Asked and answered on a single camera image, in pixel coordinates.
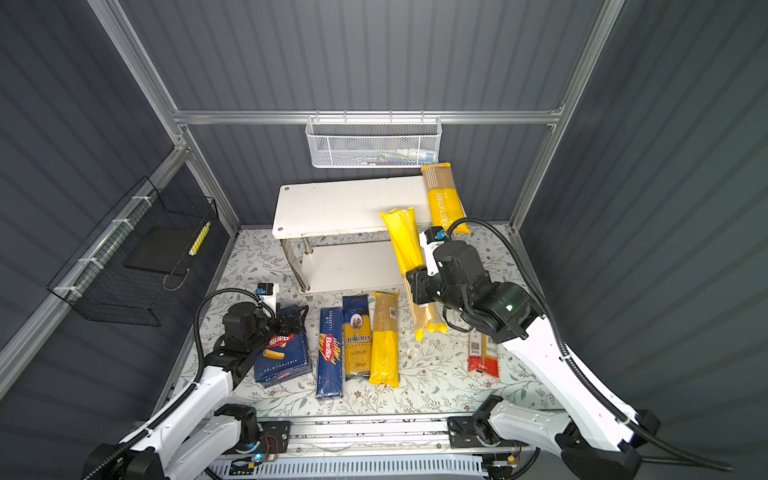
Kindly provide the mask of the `yellow barcode spaghetti bag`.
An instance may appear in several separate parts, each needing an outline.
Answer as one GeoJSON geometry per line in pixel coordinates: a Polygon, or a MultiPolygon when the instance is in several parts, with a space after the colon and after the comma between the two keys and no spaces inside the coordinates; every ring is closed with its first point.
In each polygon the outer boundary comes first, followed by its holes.
{"type": "Polygon", "coordinates": [[[416,288],[409,283],[406,274],[419,267],[425,267],[422,248],[418,238],[418,228],[414,208],[392,209],[380,212],[390,236],[390,240],[403,279],[406,298],[413,318],[415,339],[421,342],[426,332],[447,332],[447,325],[440,317],[434,303],[418,304],[414,300],[416,288]]]}

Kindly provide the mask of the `yellow Pastatime spaghetti bag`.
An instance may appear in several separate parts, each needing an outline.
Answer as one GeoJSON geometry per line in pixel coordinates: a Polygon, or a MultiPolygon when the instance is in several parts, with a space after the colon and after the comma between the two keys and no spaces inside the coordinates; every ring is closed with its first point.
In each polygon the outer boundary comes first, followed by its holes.
{"type": "Polygon", "coordinates": [[[450,163],[426,165],[421,173],[427,190],[432,224],[447,231],[466,216],[460,200],[450,163]]]}

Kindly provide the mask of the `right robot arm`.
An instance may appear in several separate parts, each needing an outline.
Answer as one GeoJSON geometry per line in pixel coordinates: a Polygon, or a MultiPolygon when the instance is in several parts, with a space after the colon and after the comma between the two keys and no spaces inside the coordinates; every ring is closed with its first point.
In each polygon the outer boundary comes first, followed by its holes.
{"type": "Polygon", "coordinates": [[[658,418],[615,395],[567,345],[554,313],[527,271],[524,282],[492,280],[477,250],[454,238],[470,223],[409,230],[405,278],[417,305],[439,303],[522,361],[561,405],[560,412],[523,408],[489,396],[473,415],[486,447],[524,443],[558,456],[579,479],[632,479],[644,464],[730,472],[731,464],[676,447],[657,435],[658,418]]]}

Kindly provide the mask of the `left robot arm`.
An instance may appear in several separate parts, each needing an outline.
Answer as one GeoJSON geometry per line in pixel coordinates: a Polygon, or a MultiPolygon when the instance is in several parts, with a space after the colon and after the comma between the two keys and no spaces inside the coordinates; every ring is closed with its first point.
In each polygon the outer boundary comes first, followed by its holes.
{"type": "Polygon", "coordinates": [[[305,330],[308,307],[279,307],[257,292],[233,287],[245,296],[222,317],[223,334],[211,352],[194,336],[198,365],[192,381],[149,420],[116,444],[101,444],[85,461],[85,479],[194,479],[233,450],[268,457],[279,443],[265,434],[256,410],[228,402],[276,336],[305,330]]]}

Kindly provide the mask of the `blue Barilla pasta box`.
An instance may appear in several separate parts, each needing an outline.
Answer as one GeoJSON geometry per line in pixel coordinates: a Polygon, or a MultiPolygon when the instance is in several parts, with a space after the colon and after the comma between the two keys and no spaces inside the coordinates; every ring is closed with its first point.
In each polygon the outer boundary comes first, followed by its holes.
{"type": "Polygon", "coordinates": [[[310,372],[311,362],[305,333],[273,337],[253,367],[254,381],[265,387],[310,372]]]}

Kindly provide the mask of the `white two-tier shelf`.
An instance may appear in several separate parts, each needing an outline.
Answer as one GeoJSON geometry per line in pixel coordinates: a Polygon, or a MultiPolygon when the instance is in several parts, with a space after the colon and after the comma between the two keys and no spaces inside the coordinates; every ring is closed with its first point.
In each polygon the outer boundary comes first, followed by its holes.
{"type": "Polygon", "coordinates": [[[311,240],[385,233],[380,214],[407,207],[414,209],[418,225],[431,224],[420,176],[284,185],[272,233],[305,294],[398,288],[401,274],[389,240],[326,246],[311,240]]]}

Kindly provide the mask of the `blue Barilla spaghetti box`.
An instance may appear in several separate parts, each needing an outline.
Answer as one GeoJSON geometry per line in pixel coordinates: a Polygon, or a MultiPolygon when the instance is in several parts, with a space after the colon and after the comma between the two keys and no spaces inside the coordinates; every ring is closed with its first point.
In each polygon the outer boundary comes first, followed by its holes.
{"type": "Polygon", "coordinates": [[[343,396],[343,310],[322,308],[318,336],[316,398],[329,400],[343,396]]]}

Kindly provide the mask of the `blue yellow spaghetti bag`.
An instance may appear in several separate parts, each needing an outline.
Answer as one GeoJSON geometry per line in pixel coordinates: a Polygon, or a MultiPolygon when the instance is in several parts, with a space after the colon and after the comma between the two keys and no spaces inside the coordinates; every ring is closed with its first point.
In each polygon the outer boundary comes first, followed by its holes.
{"type": "Polygon", "coordinates": [[[367,295],[343,297],[345,377],[368,378],[371,370],[372,324],[367,295]]]}

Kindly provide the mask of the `red yellow spaghetti bag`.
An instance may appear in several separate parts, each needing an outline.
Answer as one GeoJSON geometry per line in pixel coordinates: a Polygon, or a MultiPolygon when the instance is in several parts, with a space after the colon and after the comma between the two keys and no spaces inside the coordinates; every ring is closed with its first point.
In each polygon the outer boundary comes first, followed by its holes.
{"type": "Polygon", "coordinates": [[[497,345],[488,335],[477,330],[468,334],[468,370],[499,378],[497,345]]]}

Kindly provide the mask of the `yellow clear spaghetti bag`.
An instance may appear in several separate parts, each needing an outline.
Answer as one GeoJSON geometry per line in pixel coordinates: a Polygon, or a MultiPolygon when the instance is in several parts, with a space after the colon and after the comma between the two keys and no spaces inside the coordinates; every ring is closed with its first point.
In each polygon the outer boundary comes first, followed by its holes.
{"type": "Polygon", "coordinates": [[[398,295],[373,293],[374,317],[369,382],[399,387],[398,295]]]}

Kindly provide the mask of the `yellow brush in basket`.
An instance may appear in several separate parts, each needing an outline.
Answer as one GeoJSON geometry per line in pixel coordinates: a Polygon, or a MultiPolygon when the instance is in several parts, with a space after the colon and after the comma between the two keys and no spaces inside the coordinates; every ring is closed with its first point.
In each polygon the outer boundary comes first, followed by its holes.
{"type": "Polygon", "coordinates": [[[190,257],[194,257],[198,254],[200,248],[202,247],[210,231],[210,227],[211,227],[211,222],[208,221],[199,229],[199,232],[197,233],[196,237],[194,238],[188,250],[188,255],[190,257]]]}

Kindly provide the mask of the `items in white basket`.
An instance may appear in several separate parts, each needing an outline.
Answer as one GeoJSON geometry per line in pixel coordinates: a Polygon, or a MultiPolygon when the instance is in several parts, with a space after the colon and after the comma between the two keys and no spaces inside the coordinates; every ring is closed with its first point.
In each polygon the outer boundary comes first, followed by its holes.
{"type": "Polygon", "coordinates": [[[438,153],[435,150],[406,148],[369,153],[351,160],[353,164],[369,167],[421,167],[435,164],[438,153]]]}

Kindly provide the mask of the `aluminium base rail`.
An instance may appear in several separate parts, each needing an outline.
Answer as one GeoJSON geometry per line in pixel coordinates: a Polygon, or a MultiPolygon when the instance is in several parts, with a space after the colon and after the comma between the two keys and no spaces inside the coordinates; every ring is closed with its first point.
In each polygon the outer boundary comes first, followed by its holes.
{"type": "Polygon", "coordinates": [[[277,439],[280,458],[529,452],[536,448],[536,440],[552,440],[569,423],[569,417],[562,411],[535,411],[522,427],[498,427],[496,431],[501,441],[488,446],[477,439],[470,414],[426,413],[260,420],[262,429],[277,439]]]}

